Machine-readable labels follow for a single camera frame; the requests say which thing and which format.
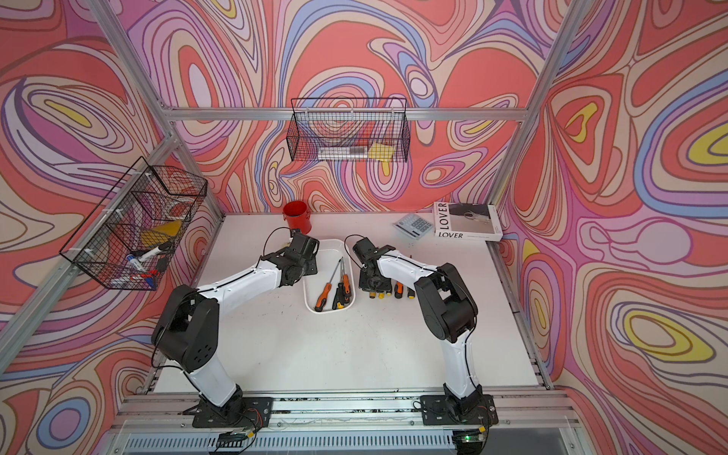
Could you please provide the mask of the white plastic storage box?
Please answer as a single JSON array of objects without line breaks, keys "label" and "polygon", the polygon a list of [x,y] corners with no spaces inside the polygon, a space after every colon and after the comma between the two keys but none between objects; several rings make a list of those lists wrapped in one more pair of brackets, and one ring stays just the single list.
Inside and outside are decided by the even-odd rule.
[{"label": "white plastic storage box", "polygon": [[[332,272],[339,259],[345,264],[347,273],[349,275],[351,284],[351,302],[346,305],[343,309],[329,310],[325,309],[321,313],[317,313],[314,310],[316,301],[322,293],[325,284],[330,280]],[[341,240],[337,239],[326,239],[320,241],[320,248],[317,254],[318,273],[313,276],[307,276],[303,278],[303,291],[304,291],[304,302],[310,311],[317,315],[339,313],[351,307],[356,301],[356,287],[354,284],[354,264],[349,257],[349,254],[345,248],[345,244]]]}]

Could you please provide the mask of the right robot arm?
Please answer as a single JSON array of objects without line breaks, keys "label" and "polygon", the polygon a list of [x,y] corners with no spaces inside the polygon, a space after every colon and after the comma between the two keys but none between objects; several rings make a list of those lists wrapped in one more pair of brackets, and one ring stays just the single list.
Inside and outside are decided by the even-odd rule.
[{"label": "right robot arm", "polygon": [[447,409],[463,419],[480,405],[483,388],[472,365],[478,307],[457,267],[424,264],[394,246],[375,246],[367,237],[354,244],[353,252],[360,263],[360,289],[379,296],[394,293],[400,284],[414,291],[424,323],[442,343]]}]

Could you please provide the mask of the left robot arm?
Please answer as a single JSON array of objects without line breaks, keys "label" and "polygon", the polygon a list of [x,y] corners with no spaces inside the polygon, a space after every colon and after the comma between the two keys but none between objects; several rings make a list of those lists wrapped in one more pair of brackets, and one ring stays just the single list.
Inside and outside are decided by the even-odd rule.
[{"label": "left robot arm", "polygon": [[217,355],[223,316],[318,273],[320,241],[297,229],[289,233],[287,246],[260,256],[241,272],[200,287],[176,287],[153,331],[154,347],[175,362],[201,397],[218,409],[240,394]]}]

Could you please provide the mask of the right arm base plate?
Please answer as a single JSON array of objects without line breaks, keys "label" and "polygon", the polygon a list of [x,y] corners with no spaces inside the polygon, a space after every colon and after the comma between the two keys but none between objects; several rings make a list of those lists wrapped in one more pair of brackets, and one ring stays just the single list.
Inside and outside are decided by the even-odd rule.
[{"label": "right arm base plate", "polygon": [[415,407],[420,411],[425,426],[476,425],[489,428],[500,422],[494,398],[490,394],[474,394],[464,399],[422,395]]}]

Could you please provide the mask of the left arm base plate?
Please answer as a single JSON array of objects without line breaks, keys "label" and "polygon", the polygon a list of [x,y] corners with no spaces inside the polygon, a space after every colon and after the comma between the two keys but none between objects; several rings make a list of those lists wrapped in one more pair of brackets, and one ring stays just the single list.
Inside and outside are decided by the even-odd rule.
[{"label": "left arm base plate", "polygon": [[229,402],[216,407],[201,397],[193,415],[194,428],[266,428],[273,405],[272,397],[233,396]]}]

